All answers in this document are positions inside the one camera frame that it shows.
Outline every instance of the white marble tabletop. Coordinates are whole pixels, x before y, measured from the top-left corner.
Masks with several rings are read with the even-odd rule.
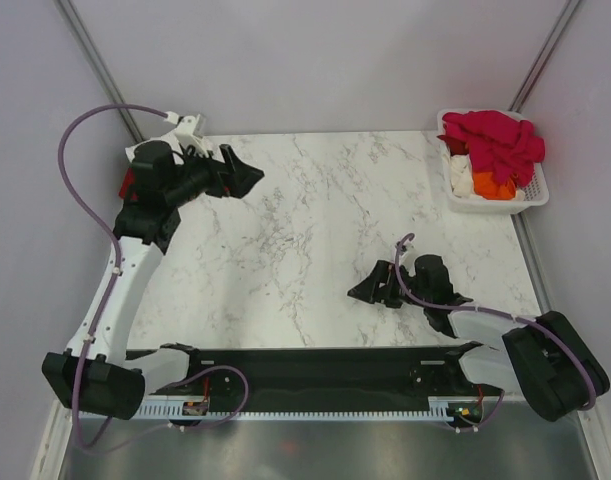
[[[441,255],[460,293],[537,313],[509,216],[447,209],[435,133],[213,137],[265,171],[242,201],[201,196],[152,277],[129,348],[418,346],[454,343],[422,310],[347,291],[395,243]]]

